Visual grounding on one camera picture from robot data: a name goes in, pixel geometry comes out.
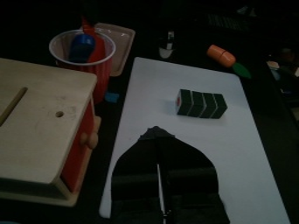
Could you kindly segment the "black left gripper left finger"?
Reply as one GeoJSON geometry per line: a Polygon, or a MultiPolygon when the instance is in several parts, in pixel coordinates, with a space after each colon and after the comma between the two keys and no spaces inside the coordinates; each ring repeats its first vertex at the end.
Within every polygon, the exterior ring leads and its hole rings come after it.
{"type": "Polygon", "coordinates": [[[163,224],[155,155],[158,128],[120,156],[111,178],[111,223],[163,224]]]}

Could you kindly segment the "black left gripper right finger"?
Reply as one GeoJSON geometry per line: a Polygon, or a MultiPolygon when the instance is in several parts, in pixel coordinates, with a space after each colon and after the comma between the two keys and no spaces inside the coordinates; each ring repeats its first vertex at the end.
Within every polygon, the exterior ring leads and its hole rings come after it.
{"type": "Polygon", "coordinates": [[[164,129],[155,131],[155,153],[164,224],[230,224],[204,154],[164,129]]]}

